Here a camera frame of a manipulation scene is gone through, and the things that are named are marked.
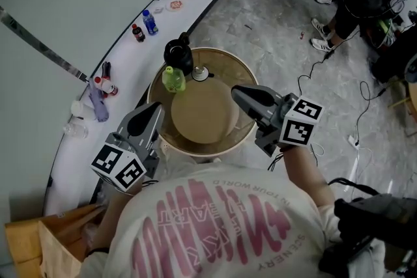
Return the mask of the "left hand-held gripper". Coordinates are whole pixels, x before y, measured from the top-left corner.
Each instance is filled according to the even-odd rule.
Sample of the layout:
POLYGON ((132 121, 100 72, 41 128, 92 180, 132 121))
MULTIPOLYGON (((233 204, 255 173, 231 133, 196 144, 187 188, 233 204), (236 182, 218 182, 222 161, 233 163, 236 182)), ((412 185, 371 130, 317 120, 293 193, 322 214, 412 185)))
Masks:
POLYGON ((144 177, 152 178, 160 158, 151 146, 159 136, 164 117, 160 102, 143 104, 131 111, 122 119, 117 133, 108 135, 95 154, 91 169, 121 192, 129 191, 144 177))

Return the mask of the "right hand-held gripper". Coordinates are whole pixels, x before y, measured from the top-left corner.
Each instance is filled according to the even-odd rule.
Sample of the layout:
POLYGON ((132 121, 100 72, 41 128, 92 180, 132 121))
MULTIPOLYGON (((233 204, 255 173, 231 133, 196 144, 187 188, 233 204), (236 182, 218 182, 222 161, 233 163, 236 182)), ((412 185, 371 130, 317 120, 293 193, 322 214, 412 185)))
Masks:
POLYGON ((268 156, 277 148, 307 147, 324 113, 324 107, 309 98, 282 97, 262 85, 235 85, 232 99, 259 125, 255 144, 268 156))

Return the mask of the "black kettle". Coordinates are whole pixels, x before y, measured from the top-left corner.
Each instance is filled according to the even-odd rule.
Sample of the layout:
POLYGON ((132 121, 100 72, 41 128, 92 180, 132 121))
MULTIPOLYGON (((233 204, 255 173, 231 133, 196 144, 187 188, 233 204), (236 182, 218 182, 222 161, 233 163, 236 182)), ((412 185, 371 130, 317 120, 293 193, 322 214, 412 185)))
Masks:
POLYGON ((169 41, 164 50, 165 63, 182 70, 184 76, 191 74, 194 69, 194 60, 189 44, 189 36, 187 32, 183 32, 177 39, 169 41))

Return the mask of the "person's right forearm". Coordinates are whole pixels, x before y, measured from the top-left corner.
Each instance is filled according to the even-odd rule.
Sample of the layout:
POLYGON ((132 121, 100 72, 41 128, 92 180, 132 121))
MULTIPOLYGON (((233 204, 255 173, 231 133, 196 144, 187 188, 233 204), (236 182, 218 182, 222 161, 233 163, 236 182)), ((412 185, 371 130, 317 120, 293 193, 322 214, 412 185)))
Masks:
POLYGON ((289 180, 305 191, 317 207, 333 205, 335 196, 309 150, 300 146, 280 149, 289 180))

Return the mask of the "person's left forearm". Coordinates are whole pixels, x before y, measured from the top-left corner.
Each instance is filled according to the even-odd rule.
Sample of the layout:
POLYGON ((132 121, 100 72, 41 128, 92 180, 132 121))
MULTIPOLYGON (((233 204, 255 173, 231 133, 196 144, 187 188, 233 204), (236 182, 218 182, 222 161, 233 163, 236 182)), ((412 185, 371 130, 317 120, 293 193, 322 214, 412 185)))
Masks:
POLYGON ((95 252, 104 253, 105 250, 110 249, 113 238, 117 232, 117 225, 120 216, 122 215, 122 212, 129 201, 141 192, 143 187, 142 184, 143 181, 140 180, 135 183, 126 193, 116 191, 116 193, 112 195, 104 217, 93 239, 90 251, 85 255, 85 258, 95 252))

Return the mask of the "purple bottle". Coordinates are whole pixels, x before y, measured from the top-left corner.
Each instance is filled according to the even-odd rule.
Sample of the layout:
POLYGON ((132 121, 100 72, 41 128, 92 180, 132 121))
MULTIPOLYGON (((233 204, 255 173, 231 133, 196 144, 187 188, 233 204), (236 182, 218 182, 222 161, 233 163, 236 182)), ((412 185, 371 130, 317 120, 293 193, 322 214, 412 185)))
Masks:
POLYGON ((109 118, 109 112, 104 103, 102 91, 94 85, 92 80, 89 81, 89 98, 92 102, 97 121, 106 122, 109 118))

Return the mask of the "green drink bottle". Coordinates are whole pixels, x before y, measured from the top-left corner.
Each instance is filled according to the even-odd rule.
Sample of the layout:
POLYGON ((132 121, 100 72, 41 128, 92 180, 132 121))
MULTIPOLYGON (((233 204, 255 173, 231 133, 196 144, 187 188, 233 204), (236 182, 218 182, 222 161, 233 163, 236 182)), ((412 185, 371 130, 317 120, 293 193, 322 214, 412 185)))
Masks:
POLYGON ((183 71, 179 68, 166 66, 162 73, 164 87, 172 93, 182 92, 186 89, 186 80, 183 71))

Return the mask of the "white plastic bottle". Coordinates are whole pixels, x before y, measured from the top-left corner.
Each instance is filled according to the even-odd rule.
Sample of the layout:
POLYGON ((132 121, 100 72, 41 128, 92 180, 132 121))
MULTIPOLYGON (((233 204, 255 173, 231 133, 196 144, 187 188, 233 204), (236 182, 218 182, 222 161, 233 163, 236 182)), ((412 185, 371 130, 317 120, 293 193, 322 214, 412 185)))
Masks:
POLYGON ((74 100, 70 107, 71 113, 74 117, 83 120, 95 120, 96 115, 94 109, 84 104, 81 101, 74 100))

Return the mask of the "clear plastic bottle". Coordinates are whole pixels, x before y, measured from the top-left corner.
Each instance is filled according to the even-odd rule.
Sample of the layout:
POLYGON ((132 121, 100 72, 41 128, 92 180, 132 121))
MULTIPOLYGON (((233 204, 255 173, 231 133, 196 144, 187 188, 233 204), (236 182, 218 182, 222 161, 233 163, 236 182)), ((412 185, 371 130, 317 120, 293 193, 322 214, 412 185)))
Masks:
POLYGON ((63 132, 65 135, 78 138, 78 139, 85 139, 88 134, 88 128, 84 125, 69 122, 63 126, 63 132))

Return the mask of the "small cola bottle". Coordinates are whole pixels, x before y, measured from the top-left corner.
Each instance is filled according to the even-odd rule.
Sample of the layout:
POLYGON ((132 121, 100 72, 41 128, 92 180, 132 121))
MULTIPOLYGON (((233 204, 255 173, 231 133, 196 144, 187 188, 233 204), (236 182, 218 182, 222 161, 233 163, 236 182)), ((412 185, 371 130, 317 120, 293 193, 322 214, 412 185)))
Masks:
POLYGON ((138 42, 144 42, 145 34, 141 27, 137 26, 135 23, 132 24, 132 34, 138 42))

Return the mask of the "blue drink bottle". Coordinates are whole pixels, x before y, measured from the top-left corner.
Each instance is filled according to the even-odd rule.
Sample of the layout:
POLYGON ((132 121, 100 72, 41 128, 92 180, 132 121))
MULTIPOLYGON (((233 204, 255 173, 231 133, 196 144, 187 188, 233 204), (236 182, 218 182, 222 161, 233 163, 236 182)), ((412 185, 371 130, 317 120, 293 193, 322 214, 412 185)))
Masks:
POLYGON ((148 11, 148 10, 144 10, 142 13, 143 16, 143 23, 147 29, 147 32, 151 35, 154 36, 158 33, 158 27, 156 25, 154 16, 148 11))

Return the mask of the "person's white printed shirt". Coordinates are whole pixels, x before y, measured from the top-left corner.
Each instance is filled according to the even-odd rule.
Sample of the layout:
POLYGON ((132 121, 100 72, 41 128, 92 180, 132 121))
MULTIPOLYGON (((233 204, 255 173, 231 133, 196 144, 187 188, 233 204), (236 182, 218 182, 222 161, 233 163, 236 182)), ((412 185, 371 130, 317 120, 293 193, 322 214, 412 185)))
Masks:
POLYGON ((187 165, 122 205, 114 237, 78 278, 333 278, 334 207, 260 169, 187 165))

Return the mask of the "green and black bag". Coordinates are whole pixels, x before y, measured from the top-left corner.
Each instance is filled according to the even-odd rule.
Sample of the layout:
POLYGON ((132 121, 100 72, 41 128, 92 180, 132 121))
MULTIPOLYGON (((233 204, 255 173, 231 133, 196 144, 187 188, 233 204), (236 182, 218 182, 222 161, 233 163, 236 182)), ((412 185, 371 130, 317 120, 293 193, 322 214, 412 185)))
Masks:
POLYGON ((379 19, 376 22, 376 37, 374 45, 377 49, 382 46, 390 47, 395 41, 393 19, 379 19))

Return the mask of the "wooden side furniture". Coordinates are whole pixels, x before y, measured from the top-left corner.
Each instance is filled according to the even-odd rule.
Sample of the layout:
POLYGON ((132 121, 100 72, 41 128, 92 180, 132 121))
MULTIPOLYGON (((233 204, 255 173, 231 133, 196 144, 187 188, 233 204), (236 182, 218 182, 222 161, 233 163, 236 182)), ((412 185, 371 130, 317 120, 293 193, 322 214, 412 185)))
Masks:
POLYGON ((394 108, 403 104, 406 105, 409 115, 417 123, 417 83, 409 83, 405 79, 397 80, 397 82, 405 86, 405 98, 390 104, 388 107, 394 108))

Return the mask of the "wooden chair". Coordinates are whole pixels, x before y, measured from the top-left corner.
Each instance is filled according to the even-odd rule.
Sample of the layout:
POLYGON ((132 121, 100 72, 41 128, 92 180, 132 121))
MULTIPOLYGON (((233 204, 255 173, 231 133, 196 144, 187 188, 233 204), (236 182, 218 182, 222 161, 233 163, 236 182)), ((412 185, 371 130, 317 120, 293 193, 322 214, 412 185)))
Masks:
POLYGON ((5 224, 19 278, 76 278, 85 258, 81 229, 96 204, 60 214, 5 224))

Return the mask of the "black chest pack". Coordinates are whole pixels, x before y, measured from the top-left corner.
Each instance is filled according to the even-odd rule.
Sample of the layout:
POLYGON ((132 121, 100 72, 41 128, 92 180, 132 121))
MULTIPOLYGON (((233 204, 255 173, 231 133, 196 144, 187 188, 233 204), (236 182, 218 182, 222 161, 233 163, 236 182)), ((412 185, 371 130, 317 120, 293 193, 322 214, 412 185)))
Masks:
POLYGON ((335 183, 353 187, 370 197, 335 202, 341 241, 324 251, 319 269, 335 278, 348 278, 348 265, 370 250, 372 241, 380 240, 395 252, 388 257, 387 270, 404 278, 417 278, 417 199, 379 193, 346 178, 335 178, 328 184, 335 183))

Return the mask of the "metal wall strip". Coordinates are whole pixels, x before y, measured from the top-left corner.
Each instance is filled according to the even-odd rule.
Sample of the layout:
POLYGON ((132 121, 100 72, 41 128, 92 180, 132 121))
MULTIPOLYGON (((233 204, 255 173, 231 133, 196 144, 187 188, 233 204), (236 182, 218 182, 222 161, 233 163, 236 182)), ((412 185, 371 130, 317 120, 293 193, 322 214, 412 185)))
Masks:
POLYGON ((0 6, 0 22, 16 36, 22 39, 26 44, 29 44, 32 48, 61 67, 63 70, 84 83, 88 82, 89 77, 86 74, 84 74, 81 70, 78 70, 75 66, 71 65, 52 49, 43 44, 38 38, 18 23, 2 6, 0 6))

